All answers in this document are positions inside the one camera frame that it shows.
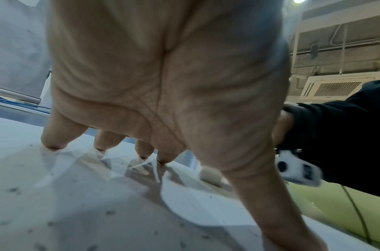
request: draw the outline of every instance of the black jacket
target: black jacket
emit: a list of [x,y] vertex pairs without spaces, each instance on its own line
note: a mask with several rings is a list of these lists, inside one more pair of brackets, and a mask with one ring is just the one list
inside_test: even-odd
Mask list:
[[279,150],[321,167],[324,180],[380,196],[380,80],[345,101],[285,106],[295,125]]

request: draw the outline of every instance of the air conditioner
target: air conditioner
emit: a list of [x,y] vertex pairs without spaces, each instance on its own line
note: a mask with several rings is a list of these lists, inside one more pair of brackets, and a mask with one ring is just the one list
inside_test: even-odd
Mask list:
[[380,72],[311,76],[301,93],[301,100],[345,100],[366,82],[380,79]]

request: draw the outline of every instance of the black cable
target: black cable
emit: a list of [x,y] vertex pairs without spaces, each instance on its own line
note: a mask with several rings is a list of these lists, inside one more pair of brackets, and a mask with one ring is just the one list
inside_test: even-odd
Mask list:
[[372,239],[370,238],[370,234],[369,234],[369,230],[368,230],[368,227],[366,226],[366,222],[362,216],[362,213],[359,211],[358,207],[356,206],[354,200],[351,198],[350,194],[348,193],[347,189],[345,186],[342,185],[342,188],[344,190],[344,192],[346,193],[346,195],[348,196],[348,199],[350,199],[350,202],[352,204],[352,206],[354,207],[360,221],[361,221],[361,224],[362,224],[362,227],[363,227],[363,231],[365,232],[365,235],[366,235],[366,238],[368,239],[368,243],[371,245],[372,244]]

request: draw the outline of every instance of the white table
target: white table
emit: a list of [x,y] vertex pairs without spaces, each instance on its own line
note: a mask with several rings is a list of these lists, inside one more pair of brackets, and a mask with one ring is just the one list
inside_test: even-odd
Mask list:
[[[125,142],[101,156],[88,135],[52,153],[41,132],[0,118],[0,251],[279,250],[231,192],[188,167],[163,172],[155,155],[140,165]],[[376,250],[305,221],[331,251]]]

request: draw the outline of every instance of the hand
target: hand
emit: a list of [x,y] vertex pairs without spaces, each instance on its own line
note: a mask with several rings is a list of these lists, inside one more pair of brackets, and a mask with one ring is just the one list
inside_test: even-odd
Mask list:
[[286,111],[281,111],[277,123],[272,130],[272,143],[274,147],[280,145],[286,137],[286,134],[294,126],[294,116]]
[[275,165],[272,128],[286,96],[281,0],[52,0],[53,110],[42,143],[60,149],[98,128],[167,163],[190,148],[230,181],[288,250],[320,248]]

